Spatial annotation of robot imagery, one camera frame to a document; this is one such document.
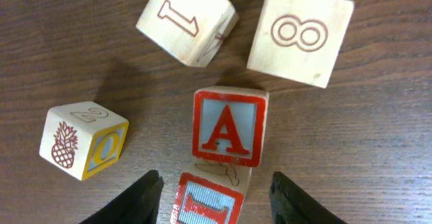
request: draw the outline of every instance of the letter a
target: letter a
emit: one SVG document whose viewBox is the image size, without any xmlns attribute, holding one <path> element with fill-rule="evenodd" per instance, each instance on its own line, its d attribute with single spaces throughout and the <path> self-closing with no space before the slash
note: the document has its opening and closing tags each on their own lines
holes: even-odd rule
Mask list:
<svg viewBox="0 0 432 224">
<path fill-rule="evenodd" d="M 227 133 L 221 133 L 222 127 L 225 126 Z M 249 151 L 243 148 L 240 137 L 238 136 L 236 123 L 231 114 L 230 106 L 223 108 L 221 116 L 216 123 L 215 129 L 209 138 L 209 141 L 202 145 L 204 149 L 217 150 L 216 139 L 226 139 L 231 142 L 232 147 L 227 147 L 227 152 L 241 155 L 248 155 Z"/>
</svg>

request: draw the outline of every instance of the wooden block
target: wooden block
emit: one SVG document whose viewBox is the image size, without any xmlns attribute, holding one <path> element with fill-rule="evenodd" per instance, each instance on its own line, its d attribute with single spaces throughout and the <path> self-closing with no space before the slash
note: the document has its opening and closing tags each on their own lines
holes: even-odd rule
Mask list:
<svg viewBox="0 0 432 224">
<path fill-rule="evenodd" d="M 136 27 L 183 64 L 206 67 L 237 21 L 228 0 L 150 0 Z"/>
<path fill-rule="evenodd" d="M 353 9 L 351 0 L 265 0 L 248 69 L 325 88 Z"/>
<path fill-rule="evenodd" d="M 269 93 L 214 86 L 194 96 L 192 154 L 200 159 L 258 167 Z"/>
<path fill-rule="evenodd" d="M 94 103 L 48 110 L 39 155 L 79 180 L 115 163 L 129 121 Z"/>
<path fill-rule="evenodd" d="M 180 177 L 171 224 L 234 224 L 249 186 L 250 167 L 195 159 Z"/>
</svg>

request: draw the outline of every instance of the pineapple print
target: pineapple print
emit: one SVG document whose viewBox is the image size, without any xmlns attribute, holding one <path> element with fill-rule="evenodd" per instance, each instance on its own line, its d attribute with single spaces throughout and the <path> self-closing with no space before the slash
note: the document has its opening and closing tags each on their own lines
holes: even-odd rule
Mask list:
<svg viewBox="0 0 432 224">
<path fill-rule="evenodd" d="M 57 133 L 54 135 L 55 144 L 51 149 L 51 156 L 60 166 L 69 169 L 74 165 L 75 150 L 78 138 L 75 135 L 74 127 L 68 126 L 66 122 L 59 123 Z"/>
</svg>

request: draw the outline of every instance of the wooden table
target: wooden table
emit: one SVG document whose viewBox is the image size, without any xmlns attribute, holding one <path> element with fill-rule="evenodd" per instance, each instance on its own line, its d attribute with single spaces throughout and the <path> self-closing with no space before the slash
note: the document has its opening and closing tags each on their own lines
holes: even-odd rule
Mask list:
<svg viewBox="0 0 432 224">
<path fill-rule="evenodd" d="M 194 91 L 270 92 L 261 166 L 239 223 L 270 223 L 282 171 L 349 223 L 432 222 L 432 0 L 355 0 L 327 89 L 249 71 L 263 0 L 207 68 L 183 66 L 135 29 L 148 0 L 1 0 L 0 223 L 78 223 L 150 169 L 168 223 L 191 161 Z M 130 120 L 120 160 L 80 182 L 38 155 L 50 107 L 96 101 Z"/>
</svg>

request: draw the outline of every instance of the toy block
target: toy block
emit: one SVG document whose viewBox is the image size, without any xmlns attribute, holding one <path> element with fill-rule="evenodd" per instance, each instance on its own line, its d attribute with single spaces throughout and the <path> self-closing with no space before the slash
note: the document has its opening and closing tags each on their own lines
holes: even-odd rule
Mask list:
<svg viewBox="0 0 432 224">
<path fill-rule="evenodd" d="M 325 88 L 353 9 L 351 0 L 265 0 L 247 68 Z"/>
<path fill-rule="evenodd" d="M 228 0 L 150 0 L 136 27 L 183 64 L 206 67 L 237 21 Z"/>
<path fill-rule="evenodd" d="M 171 224 L 234 224 L 252 168 L 195 159 L 180 177 Z"/>
<path fill-rule="evenodd" d="M 200 159 L 258 167 L 269 93 L 214 86 L 194 95 L 192 154 Z"/>
<path fill-rule="evenodd" d="M 128 126 L 127 119 L 91 101 L 53 107 L 39 155 L 85 180 L 118 160 Z"/>
</svg>

